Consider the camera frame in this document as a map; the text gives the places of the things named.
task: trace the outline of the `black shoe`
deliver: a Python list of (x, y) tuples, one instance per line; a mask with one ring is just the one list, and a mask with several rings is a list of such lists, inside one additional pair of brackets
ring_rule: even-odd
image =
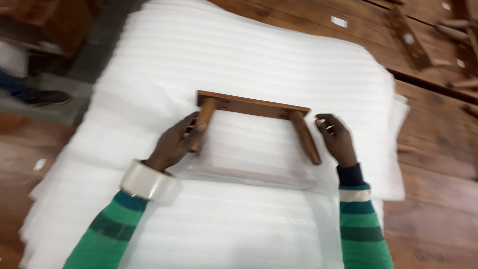
[(58, 90), (32, 89), (28, 98), (21, 100), (31, 106), (45, 106), (50, 104), (62, 105), (70, 102), (71, 96)]

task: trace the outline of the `sleeve cuff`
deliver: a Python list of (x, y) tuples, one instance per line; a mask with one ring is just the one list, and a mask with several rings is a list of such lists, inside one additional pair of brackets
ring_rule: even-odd
[(342, 168), (337, 166), (337, 174), (340, 185), (343, 186), (358, 186), (363, 185), (362, 169), (360, 163), (354, 166)]

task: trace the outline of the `sticker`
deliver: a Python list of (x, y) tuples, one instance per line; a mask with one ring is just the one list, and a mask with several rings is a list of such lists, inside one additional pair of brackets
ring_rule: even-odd
[(36, 162), (35, 167), (33, 167), (33, 170), (38, 171), (38, 170), (42, 169), (43, 166), (45, 165), (45, 163), (46, 163), (45, 159), (39, 159)]
[(463, 68), (465, 68), (465, 62), (462, 61), (462, 60), (460, 60), (460, 59), (456, 59), (456, 64), (459, 65), (459, 66), (461, 66), (461, 67), (463, 67)]
[(404, 34), (403, 39), (405, 39), (405, 42), (408, 45), (415, 43), (415, 39), (413, 38), (413, 35), (411, 33)]
[(339, 26), (347, 28), (347, 21), (341, 20), (341, 19), (336, 18), (334, 16), (330, 17), (330, 21), (339, 25)]
[(442, 6), (443, 6), (443, 8), (446, 9), (446, 10), (451, 10), (450, 5), (448, 5), (448, 4), (442, 3)]

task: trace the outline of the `stack of foam sheets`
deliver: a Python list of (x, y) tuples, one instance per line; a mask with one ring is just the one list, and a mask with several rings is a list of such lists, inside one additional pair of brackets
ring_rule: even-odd
[[(148, 205), (120, 268), (342, 268), (337, 164), (313, 126), (316, 113), (335, 113), (352, 131), (380, 218), (383, 200), (404, 198), (395, 148), (408, 107), (367, 50), (207, 1), (154, 0), (130, 15), (84, 122), (31, 194), (21, 267), (62, 267), (131, 159), (147, 158), (163, 131), (198, 109), (197, 90), (310, 107), (306, 121), (323, 163), (307, 169), (318, 186), (210, 181), (188, 172), (197, 159), (187, 155), (171, 168), (179, 178), (171, 197)], [(210, 158), (237, 168), (241, 152), (270, 169), (256, 156), (296, 154), (297, 142), (281, 143), (291, 132), (290, 121), (218, 111), (207, 141), (229, 150)]]

